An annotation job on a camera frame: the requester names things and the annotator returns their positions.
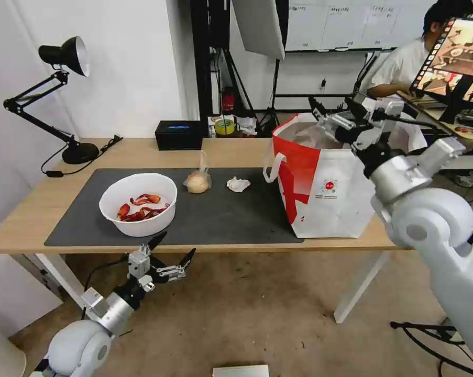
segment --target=black tissue box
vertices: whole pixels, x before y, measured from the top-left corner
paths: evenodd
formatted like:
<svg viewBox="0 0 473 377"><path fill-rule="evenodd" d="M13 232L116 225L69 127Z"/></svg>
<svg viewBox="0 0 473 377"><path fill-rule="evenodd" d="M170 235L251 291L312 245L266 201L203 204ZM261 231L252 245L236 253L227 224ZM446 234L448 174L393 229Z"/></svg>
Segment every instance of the black tissue box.
<svg viewBox="0 0 473 377"><path fill-rule="evenodd" d="M198 120L162 120L156 129L159 150L201 150L202 125Z"/></svg>

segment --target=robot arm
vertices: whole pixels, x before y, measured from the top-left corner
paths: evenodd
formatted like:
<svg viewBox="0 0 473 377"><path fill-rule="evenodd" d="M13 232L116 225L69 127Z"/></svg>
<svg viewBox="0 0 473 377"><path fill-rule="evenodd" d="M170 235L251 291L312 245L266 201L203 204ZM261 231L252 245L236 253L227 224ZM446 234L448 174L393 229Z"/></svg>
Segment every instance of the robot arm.
<svg viewBox="0 0 473 377"><path fill-rule="evenodd" d="M42 376L91 377L105 362L114 337L126 329L128 318L139 309L140 302L155 284L185 277L196 249L178 265L166 266L151 255L165 235L166 232L154 237L128 256L128 280L107 298L93 288L84 292L81 297L90 319L73 322L53 337Z"/></svg>
<svg viewBox="0 0 473 377"><path fill-rule="evenodd" d="M396 102L378 103L365 113L352 111L351 121L318 108L314 114L318 126L350 144L364 164L364 174L376 189L372 206L389 238L420 254L431 271L433 293L473 353L473 211L459 195L428 187L433 175L465 147L449 137L437 140L420 156L392 150L387 135L395 123L381 119L386 114L395 120L399 108Z"/></svg>

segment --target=trash can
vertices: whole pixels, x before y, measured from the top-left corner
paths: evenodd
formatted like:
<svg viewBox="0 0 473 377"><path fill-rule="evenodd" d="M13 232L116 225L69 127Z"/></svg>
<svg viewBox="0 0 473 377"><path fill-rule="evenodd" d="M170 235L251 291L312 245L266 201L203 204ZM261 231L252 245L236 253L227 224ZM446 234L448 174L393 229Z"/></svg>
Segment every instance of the trash can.
<svg viewBox="0 0 473 377"><path fill-rule="evenodd" d="M0 333L0 376L21 377L26 366L25 353Z"/></svg>

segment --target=bag handle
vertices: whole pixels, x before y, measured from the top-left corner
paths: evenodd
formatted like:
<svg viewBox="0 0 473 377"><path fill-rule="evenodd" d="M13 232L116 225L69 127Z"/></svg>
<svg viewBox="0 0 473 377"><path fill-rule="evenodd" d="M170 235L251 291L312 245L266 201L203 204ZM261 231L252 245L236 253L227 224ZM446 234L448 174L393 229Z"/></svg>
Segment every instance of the bag handle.
<svg viewBox="0 0 473 377"><path fill-rule="evenodd" d="M273 139L269 139L268 149L266 150L266 155L264 156L264 167L262 168L262 175L266 182L271 183L278 177L278 171L283 160L287 160L284 154L278 152L274 158L273 165L271 166L271 172L268 176L268 161L269 154L271 153L271 147L273 146Z"/></svg>

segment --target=black hair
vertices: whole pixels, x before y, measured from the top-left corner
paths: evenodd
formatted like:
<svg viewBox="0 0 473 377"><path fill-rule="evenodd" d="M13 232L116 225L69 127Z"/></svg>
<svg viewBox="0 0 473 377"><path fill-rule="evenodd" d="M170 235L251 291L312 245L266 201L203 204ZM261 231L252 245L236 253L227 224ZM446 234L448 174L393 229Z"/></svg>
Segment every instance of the black hair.
<svg viewBox="0 0 473 377"><path fill-rule="evenodd" d="M423 22L423 34L429 32L435 22L443 25L453 17L463 18L472 14L472 0L438 0L426 12Z"/></svg>

